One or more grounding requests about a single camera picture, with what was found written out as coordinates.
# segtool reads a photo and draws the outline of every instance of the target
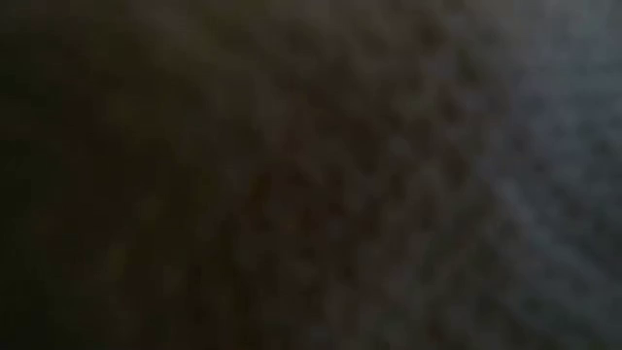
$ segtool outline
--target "fabric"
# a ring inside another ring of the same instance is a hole
[[[613,0],[0,14],[0,347],[622,348]]]

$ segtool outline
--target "dark textured surface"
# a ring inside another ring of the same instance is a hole
[[[7,2],[0,342],[617,348],[578,3]]]

